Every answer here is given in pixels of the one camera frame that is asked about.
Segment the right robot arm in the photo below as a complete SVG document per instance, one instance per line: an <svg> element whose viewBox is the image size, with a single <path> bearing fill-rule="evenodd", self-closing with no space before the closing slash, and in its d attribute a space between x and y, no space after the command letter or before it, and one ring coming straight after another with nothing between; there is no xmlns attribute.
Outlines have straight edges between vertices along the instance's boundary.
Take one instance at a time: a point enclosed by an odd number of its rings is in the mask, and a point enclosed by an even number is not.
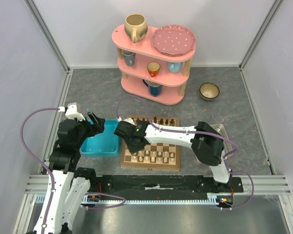
<svg viewBox="0 0 293 234"><path fill-rule="evenodd" d="M131 153L152 143L167 143L192 149L198 161L210 167L216 190L225 192L231 187L230 170L223 160L226 139L205 122L200 121L196 126L177 127L149 121L134 124L125 119L119 121L114 134L124 140Z"/></svg>

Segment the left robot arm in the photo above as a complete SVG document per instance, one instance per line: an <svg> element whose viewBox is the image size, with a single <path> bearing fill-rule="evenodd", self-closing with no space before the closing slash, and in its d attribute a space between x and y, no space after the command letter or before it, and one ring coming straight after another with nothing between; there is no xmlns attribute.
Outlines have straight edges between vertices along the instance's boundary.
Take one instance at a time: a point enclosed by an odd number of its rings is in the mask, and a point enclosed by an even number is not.
<svg viewBox="0 0 293 234"><path fill-rule="evenodd" d="M92 112L78 113L59 123L49 165L45 167L48 187L34 234L70 234L77 211L86 192L97 188L94 169L77 168L80 148L88 137L101 134L105 119Z"/></svg>

